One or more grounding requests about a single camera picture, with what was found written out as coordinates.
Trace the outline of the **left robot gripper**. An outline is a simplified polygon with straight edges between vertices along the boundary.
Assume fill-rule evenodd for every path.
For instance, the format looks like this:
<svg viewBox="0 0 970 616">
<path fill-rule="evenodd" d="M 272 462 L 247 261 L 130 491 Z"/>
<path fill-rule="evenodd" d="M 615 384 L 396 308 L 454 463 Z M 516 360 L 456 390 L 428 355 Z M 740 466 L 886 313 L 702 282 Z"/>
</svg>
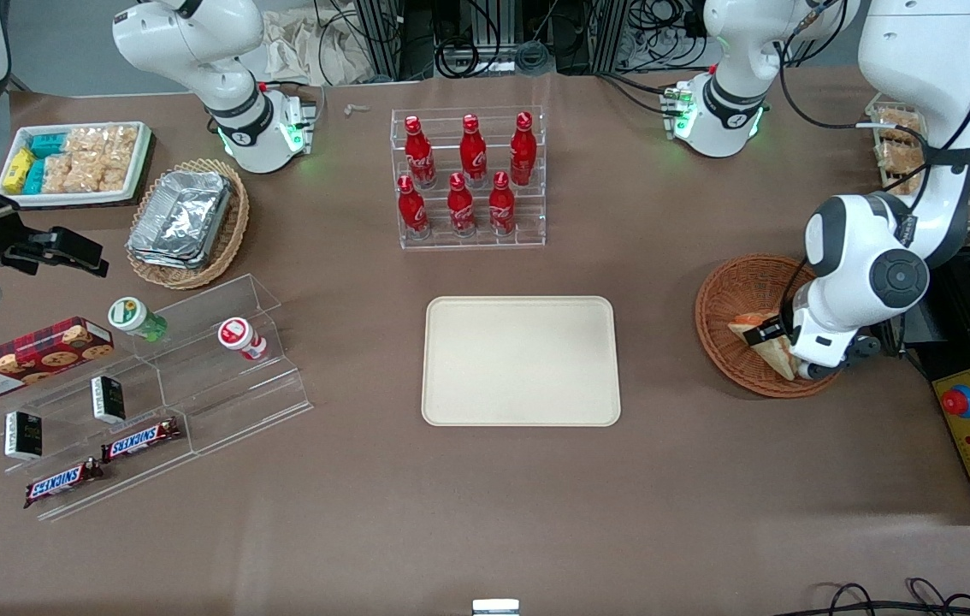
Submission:
<svg viewBox="0 0 970 616">
<path fill-rule="evenodd" d="M 775 315 L 764 320 L 756 328 L 756 343 L 782 341 L 803 363 L 836 368 L 857 332 L 858 328 L 832 321 L 816 284 L 805 284 L 794 295 L 791 317 Z"/>
</svg>

